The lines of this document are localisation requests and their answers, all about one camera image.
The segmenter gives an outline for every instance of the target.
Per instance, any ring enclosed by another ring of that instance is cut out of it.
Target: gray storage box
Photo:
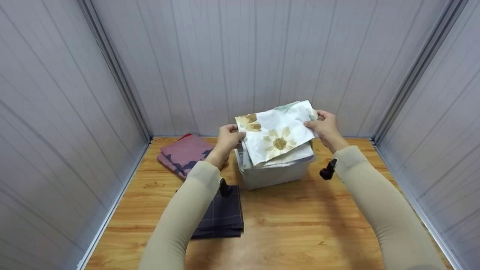
[[[235,155],[244,187],[248,190],[300,179],[307,172],[310,163],[316,159],[315,156],[312,156],[311,159],[285,167],[245,168],[243,166],[243,149],[235,149]]]

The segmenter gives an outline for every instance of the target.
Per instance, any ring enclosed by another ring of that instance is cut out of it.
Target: pink folded cloth
[[[213,146],[197,135],[186,134],[171,145],[164,146],[156,159],[181,178],[187,178],[199,160],[204,160]]]

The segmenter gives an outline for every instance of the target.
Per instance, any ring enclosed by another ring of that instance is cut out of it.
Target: folded fabric
[[[309,152],[312,148],[310,142],[304,143],[303,145],[294,148],[285,155],[280,155],[272,160],[269,160],[264,163],[260,163],[256,168],[278,168],[278,167],[287,167],[300,162],[309,161],[315,158],[315,155],[312,153],[311,156],[306,156],[304,153]],[[248,154],[248,150],[243,148],[239,151],[240,158],[243,160],[243,167],[246,169],[253,168],[252,160]]]
[[[171,145],[164,146],[156,159],[182,178],[197,164],[204,160],[213,146],[197,135],[186,134]]]
[[[317,114],[308,100],[235,117],[239,131],[247,133],[242,146],[247,149],[254,167],[313,156],[312,147],[305,143],[315,138],[315,133],[303,123],[316,119]]]
[[[237,185],[231,185],[232,194],[222,197],[217,192],[192,239],[240,237],[243,232],[243,214]]]

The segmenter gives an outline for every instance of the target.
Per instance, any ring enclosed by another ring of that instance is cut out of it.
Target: black plastic clip
[[[220,195],[222,197],[228,197],[233,192],[233,190],[230,188],[230,186],[227,185],[227,182],[225,182],[224,178],[222,178],[222,180],[220,180],[220,187],[218,188],[218,190],[220,191]]]
[[[326,168],[321,169],[319,174],[324,180],[330,180],[333,177],[333,174],[335,173],[335,165],[336,165],[336,159],[332,159]]]

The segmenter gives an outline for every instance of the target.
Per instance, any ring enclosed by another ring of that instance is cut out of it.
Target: hand
[[[319,119],[306,121],[306,127],[318,134],[320,140],[332,154],[348,146],[348,142],[340,135],[336,127],[336,117],[333,113],[324,110],[317,110]]]
[[[230,152],[237,144],[245,138],[245,132],[239,132],[235,124],[228,124],[220,127],[216,145],[205,161],[217,167],[219,170],[222,164],[228,159]]]

